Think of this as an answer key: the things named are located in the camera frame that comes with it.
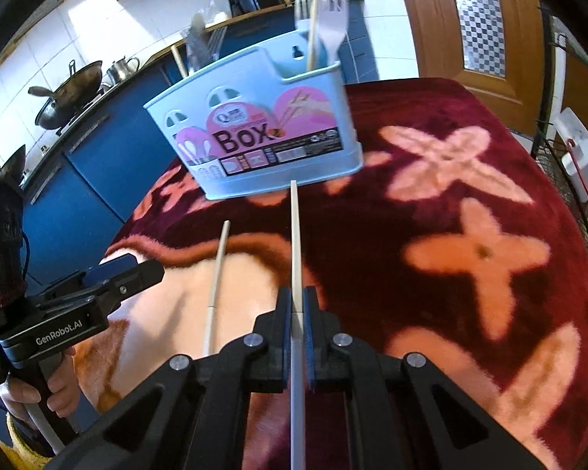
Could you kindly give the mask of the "white power strip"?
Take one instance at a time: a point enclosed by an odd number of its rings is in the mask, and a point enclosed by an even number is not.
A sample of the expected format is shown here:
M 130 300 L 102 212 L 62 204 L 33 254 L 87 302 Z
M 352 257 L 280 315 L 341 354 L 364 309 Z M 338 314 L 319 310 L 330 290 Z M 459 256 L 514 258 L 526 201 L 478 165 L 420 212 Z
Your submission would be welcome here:
M 581 202 L 588 202 L 588 130 L 570 108 L 555 118 L 554 128 L 565 145 L 573 142 L 561 162 Z

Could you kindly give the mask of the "light blue utensil box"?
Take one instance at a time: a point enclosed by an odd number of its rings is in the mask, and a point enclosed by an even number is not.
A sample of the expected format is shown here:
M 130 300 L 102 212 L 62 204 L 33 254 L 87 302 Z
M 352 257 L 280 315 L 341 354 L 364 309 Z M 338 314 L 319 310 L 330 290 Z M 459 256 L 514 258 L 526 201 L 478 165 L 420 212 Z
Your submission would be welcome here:
M 288 32 L 192 73 L 144 108 L 205 193 L 219 201 L 314 184 L 363 165 L 340 63 L 307 68 Z

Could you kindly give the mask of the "beige chopstick on cloth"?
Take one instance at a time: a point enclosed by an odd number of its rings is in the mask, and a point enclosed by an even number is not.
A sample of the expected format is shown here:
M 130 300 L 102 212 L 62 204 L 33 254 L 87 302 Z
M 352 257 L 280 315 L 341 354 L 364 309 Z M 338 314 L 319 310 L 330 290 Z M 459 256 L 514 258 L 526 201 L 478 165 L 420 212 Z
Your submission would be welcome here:
M 220 239 L 218 240 L 218 249 L 216 250 L 213 277 L 210 289 L 209 302 L 207 305 L 207 317 L 204 334 L 203 352 L 208 355 L 213 351 L 214 341 L 214 326 L 215 326 L 215 312 L 216 302 L 218 301 L 218 291 L 220 290 L 221 276 L 223 263 L 226 252 L 226 245 L 230 231 L 230 221 L 226 220 L 223 223 Z

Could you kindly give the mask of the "red floral plush cloth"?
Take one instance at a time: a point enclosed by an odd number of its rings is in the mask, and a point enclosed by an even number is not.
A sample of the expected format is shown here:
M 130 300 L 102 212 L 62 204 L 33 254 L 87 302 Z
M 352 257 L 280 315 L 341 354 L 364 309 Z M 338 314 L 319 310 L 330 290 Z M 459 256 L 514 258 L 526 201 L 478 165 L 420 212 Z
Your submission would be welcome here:
M 424 353 L 546 467 L 573 468 L 588 447 L 588 247 L 560 193 L 456 82 L 347 95 L 364 163 L 299 189 L 303 280 L 345 332 Z M 252 330 L 290 281 L 290 221 L 287 191 L 210 202 L 172 160 L 107 250 L 160 261 L 163 280 L 76 350 L 95 410 L 203 354 L 224 223 L 215 343 Z

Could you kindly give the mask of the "blue kitchen cabinet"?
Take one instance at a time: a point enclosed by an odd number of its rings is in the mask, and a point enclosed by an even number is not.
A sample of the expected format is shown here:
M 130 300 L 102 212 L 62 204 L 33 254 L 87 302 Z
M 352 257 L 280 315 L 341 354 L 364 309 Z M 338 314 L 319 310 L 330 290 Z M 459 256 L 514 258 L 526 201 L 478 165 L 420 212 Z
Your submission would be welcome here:
M 289 10 L 237 23 L 221 58 L 288 32 L 296 32 Z M 351 60 L 341 55 L 337 63 L 346 92 Z M 67 126 L 31 172 L 24 184 L 31 286 L 97 265 L 127 223 L 170 247 L 216 240 L 225 220 L 237 230 L 257 225 L 242 213 L 254 195 L 207 199 L 145 110 L 181 80 L 164 54 Z

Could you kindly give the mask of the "black wok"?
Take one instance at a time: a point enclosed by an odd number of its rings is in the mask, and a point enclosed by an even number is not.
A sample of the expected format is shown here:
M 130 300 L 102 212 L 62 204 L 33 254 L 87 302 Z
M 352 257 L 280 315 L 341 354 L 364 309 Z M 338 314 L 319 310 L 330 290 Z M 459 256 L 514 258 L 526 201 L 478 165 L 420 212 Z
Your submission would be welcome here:
M 69 77 L 55 90 L 30 86 L 27 92 L 46 101 L 34 118 L 34 124 L 45 130 L 58 130 L 93 101 L 100 90 L 103 71 L 102 61 L 93 61 L 76 69 L 76 61 L 69 63 Z

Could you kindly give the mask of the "wooden door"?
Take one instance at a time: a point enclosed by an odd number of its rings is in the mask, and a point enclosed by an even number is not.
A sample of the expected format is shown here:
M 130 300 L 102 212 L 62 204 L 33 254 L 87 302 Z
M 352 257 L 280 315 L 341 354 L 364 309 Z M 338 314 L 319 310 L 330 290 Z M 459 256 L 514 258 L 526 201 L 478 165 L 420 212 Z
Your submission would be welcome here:
M 544 85 L 539 0 L 405 0 L 423 78 L 452 79 L 506 127 L 535 134 Z

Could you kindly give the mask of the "steel kettle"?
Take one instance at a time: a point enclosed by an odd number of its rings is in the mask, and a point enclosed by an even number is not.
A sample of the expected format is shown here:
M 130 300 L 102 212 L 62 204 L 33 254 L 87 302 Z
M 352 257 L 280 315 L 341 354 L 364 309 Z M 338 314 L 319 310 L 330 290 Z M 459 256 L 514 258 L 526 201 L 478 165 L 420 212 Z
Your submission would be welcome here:
M 122 57 L 114 61 L 107 69 L 107 75 L 113 85 L 118 85 L 133 76 L 140 68 L 140 60 L 137 57 Z

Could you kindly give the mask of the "wooden chopstick on cloth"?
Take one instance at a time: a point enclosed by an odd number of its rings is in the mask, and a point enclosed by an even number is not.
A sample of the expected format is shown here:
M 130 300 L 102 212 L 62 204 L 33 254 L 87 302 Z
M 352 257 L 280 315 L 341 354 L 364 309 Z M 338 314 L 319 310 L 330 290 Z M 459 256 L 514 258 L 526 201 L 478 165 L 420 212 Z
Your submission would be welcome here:
M 307 71 L 311 72 L 316 67 L 318 56 L 318 14 L 321 0 L 309 0 L 309 30 L 308 30 L 308 58 Z

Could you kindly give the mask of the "wooden chopstick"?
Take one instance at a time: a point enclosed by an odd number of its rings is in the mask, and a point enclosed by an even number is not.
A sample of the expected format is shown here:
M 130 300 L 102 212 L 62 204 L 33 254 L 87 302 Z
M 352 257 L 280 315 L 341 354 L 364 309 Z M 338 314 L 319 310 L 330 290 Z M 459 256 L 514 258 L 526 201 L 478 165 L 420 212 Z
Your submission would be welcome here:
M 318 56 L 318 14 L 321 0 L 309 0 L 309 30 L 308 30 L 308 58 L 307 71 L 311 72 L 316 67 Z
M 176 45 L 171 46 L 171 53 L 182 79 L 186 79 L 189 76 L 189 73 L 187 67 L 185 67 L 185 63 L 182 61 L 182 57 Z

